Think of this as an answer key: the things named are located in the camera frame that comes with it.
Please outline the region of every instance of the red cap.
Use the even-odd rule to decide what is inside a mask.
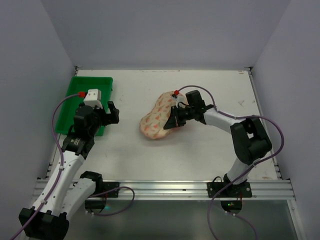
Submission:
[[[80,91],[78,92],[78,95],[80,98],[85,98],[86,97],[86,92],[85,91]]]

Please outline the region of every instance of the enclosure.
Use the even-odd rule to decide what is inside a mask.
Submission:
[[[136,199],[106,218],[81,206],[65,239],[214,239],[206,183],[231,168],[231,136],[196,121],[162,140],[139,132],[157,98],[186,85],[208,89],[220,110],[263,115],[281,127],[284,148],[251,171],[253,197],[243,199],[239,215],[259,239],[318,239],[319,9],[313,0],[0,3],[2,238],[21,227],[19,212],[57,165],[52,112],[71,78],[87,76],[113,78],[120,122],[95,138],[73,181],[100,172],[104,181],[132,187]],[[275,151],[279,134],[263,124]],[[129,199],[122,190],[105,211]],[[247,223],[224,213],[220,199],[211,218],[221,239],[255,238]]]

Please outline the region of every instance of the cable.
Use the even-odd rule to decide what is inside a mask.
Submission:
[[[212,182],[214,182],[214,181],[217,180],[217,179],[220,179],[220,181],[222,182],[222,178],[221,178],[220,176],[216,176],[216,177],[212,180]]]
[[[52,135],[53,135],[53,138],[54,138],[54,141],[55,141],[55,144],[59,150],[59,153],[60,153],[60,166],[63,166],[64,165],[64,154],[62,152],[62,149],[61,149],[61,146],[59,145],[59,140],[56,136],[56,133],[55,133],[55,127],[54,127],[54,119],[55,119],[55,114],[58,110],[58,108],[60,107],[61,104],[63,104],[66,100],[70,99],[70,98],[73,98],[73,97],[77,97],[79,96],[79,94],[72,94],[72,95],[69,95],[69,96],[66,96],[61,102],[59,102],[59,104],[55,107],[54,111],[53,111],[53,115],[52,115],[52,118],[51,118],[51,132],[52,132]],[[50,195],[52,194],[52,192],[54,191],[55,187],[57,186],[58,184],[58,181],[59,181],[59,178],[61,176],[61,173],[62,173],[62,169],[59,169],[59,172],[58,172],[58,175],[56,176],[56,179],[51,187],[51,189],[49,190],[49,192],[47,193],[47,195],[43,198],[44,201],[47,201],[48,198],[50,197]],[[28,221],[25,222],[25,224],[10,238],[10,240],[14,240],[16,237],[19,236],[19,234],[28,226],[29,223],[31,223],[31,221],[35,218],[35,216],[40,212],[41,208],[44,206],[45,204],[44,203],[41,203],[39,205],[39,207],[37,208],[37,210],[34,212],[34,214],[28,219]]]
[[[189,105],[188,105],[188,104],[185,104],[185,103],[184,103],[184,102],[182,102],[182,101],[178,102],[178,106],[179,106],[179,104],[182,104],[183,106],[189,107]]]
[[[241,201],[241,203],[242,203],[242,196],[243,196],[243,194],[242,194],[242,191],[240,192],[240,201]]]
[[[101,192],[101,193],[98,193],[98,194],[91,195],[88,198],[95,198],[95,197],[98,197],[98,196],[101,196],[101,195],[105,195],[105,194],[108,194],[108,193],[111,193],[111,192],[114,192],[114,191],[117,191],[117,190],[120,190],[120,189],[129,189],[133,193],[132,199],[131,199],[130,203],[126,207],[124,207],[123,209],[121,209],[119,211],[115,211],[115,212],[107,213],[107,214],[94,212],[93,215],[100,216],[100,217],[108,217],[108,216],[113,216],[113,215],[122,213],[125,210],[127,210],[128,208],[130,208],[132,206],[132,204],[134,203],[134,199],[135,199],[135,195],[136,194],[135,194],[135,191],[131,187],[128,187],[128,186],[119,186],[119,187],[113,188],[113,189],[108,190],[108,191],[104,191],[104,192]]]
[[[212,104],[213,104],[213,107],[215,110],[217,110],[217,106],[216,106],[216,103],[215,103],[215,99],[214,99],[214,96],[211,94],[211,92],[209,92],[207,89],[205,89],[204,87],[202,86],[197,86],[197,85],[187,85],[187,86],[183,86],[181,87],[178,91],[180,92],[181,90],[183,89],[186,89],[186,88],[197,88],[197,89],[201,89],[203,91],[205,91],[207,94],[209,94],[211,100],[212,100]]]
[[[206,218],[207,218],[207,222],[208,222],[208,225],[209,225],[209,229],[212,233],[212,235],[215,237],[216,240],[219,240],[218,236],[216,235],[216,233],[214,232],[213,228],[212,228],[212,224],[211,224],[211,219],[210,219],[210,211],[211,211],[211,208],[213,206],[213,202],[214,202],[214,199],[221,193],[223,192],[224,190],[226,190],[228,187],[230,187],[234,182],[236,182],[237,180],[239,180],[240,178],[242,178],[244,175],[246,175],[247,173],[249,173],[256,165],[260,164],[260,163],[263,163],[264,161],[267,161],[269,159],[272,159],[273,157],[275,157],[276,155],[278,155],[281,150],[284,148],[284,145],[285,145],[285,136],[281,130],[281,128],[278,126],[278,124],[276,124],[273,120],[271,120],[270,118],[267,118],[265,116],[260,116],[260,115],[249,115],[249,116],[233,116],[233,115],[230,115],[228,113],[225,113],[223,111],[219,111],[217,109],[217,106],[216,106],[216,103],[215,103],[215,99],[213,97],[213,95],[205,88],[201,87],[201,86],[197,86],[197,85],[187,85],[187,86],[184,86],[182,88],[180,88],[178,91],[180,92],[180,90],[183,90],[185,88],[190,88],[190,87],[193,87],[193,88],[199,88],[199,89],[202,89],[204,91],[206,91],[210,97],[211,97],[211,100],[212,100],[212,104],[213,104],[213,107],[214,109],[228,117],[228,118],[232,118],[232,119],[236,119],[236,120],[241,120],[241,119],[248,119],[248,118],[260,118],[260,119],[263,119],[263,120],[266,120],[268,121],[269,123],[271,123],[272,125],[275,126],[275,128],[278,130],[279,134],[280,134],[280,137],[281,137],[281,144],[280,144],[280,147],[279,149],[274,152],[273,154],[271,154],[270,156],[267,156],[261,160],[258,160],[254,163],[254,165],[251,165],[247,170],[245,170],[242,174],[240,174],[238,177],[236,177],[234,180],[232,180],[231,182],[229,182],[226,186],[224,186],[223,188],[221,188],[219,191],[217,191],[215,193],[215,195],[212,197],[211,201],[210,201],[210,204],[209,204],[209,207],[208,207],[208,210],[207,210],[207,214],[206,214]],[[258,233],[257,233],[257,230],[255,229],[255,227],[248,221],[246,220],[244,217],[242,216],[239,216],[239,215],[235,215],[237,218],[239,219],[242,219],[243,221],[245,221],[246,223],[248,223],[250,225],[250,227],[252,228],[252,230],[254,231],[254,235],[255,235],[255,240],[258,240]]]

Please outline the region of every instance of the metal frame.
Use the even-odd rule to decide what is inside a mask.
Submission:
[[[302,220],[300,218],[299,212],[297,210],[297,203],[296,200],[287,200],[287,204],[289,207],[289,211],[291,214],[291,218],[292,218],[292,222],[293,222],[293,226],[295,229],[295,233],[298,237],[299,240],[306,240],[307,235],[306,232],[304,230],[304,226],[302,223]]]
[[[259,112],[261,115],[264,115],[263,114],[263,111],[262,111],[262,108],[261,108],[261,104],[260,104],[260,100],[258,98],[258,95],[257,95],[257,89],[256,89],[256,86],[255,86],[255,82],[254,82],[254,78],[253,78],[253,75],[252,75],[252,70],[253,70],[253,67],[246,67],[248,70],[248,75],[249,75],[249,79],[250,79],[250,82],[251,82],[251,86],[252,86],[252,89],[253,89],[253,94],[254,94],[254,97],[255,97],[255,101],[256,101],[256,104],[258,106],[258,109],[259,109]],[[266,130],[266,133],[269,135],[269,132],[268,132],[268,127],[265,123],[265,121],[263,120],[262,121],[262,124]],[[277,159],[275,157],[272,158],[272,161],[273,161],[273,165],[274,165],[274,169],[275,169],[275,172],[276,172],[276,176],[279,180],[282,179],[282,175],[281,175],[281,172],[280,172],[280,169],[279,169],[279,164],[277,162]]]
[[[32,198],[37,198],[43,191],[48,180],[37,180]],[[207,182],[210,180],[123,180],[120,186],[127,186],[135,191],[135,200],[149,201],[209,201]],[[259,200],[295,200],[294,191],[289,180],[252,180],[249,181],[253,197],[246,201]],[[132,193],[123,189],[115,200],[130,200]],[[216,198],[215,201],[229,201],[235,198]]]

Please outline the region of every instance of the white table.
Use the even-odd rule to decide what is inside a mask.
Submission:
[[[188,121],[161,140],[149,140],[139,131],[140,119],[163,93],[185,85],[199,85],[214,96],[218,108],[237,115],[259,114],[246,71],[217,70],[79,70],[78,76],[112,77],[111,101],[120,110],[119,124],[107,126],[96,137],[84,171],[98,172],[105,180],[210,180],[223,177],[236,155],[231,135],[213,126]],[[185,89],[182,93],[193,90]],[[206,104],[207,93],[199,90]],[[272,160],[253,169],[251,180],[277,179]]]

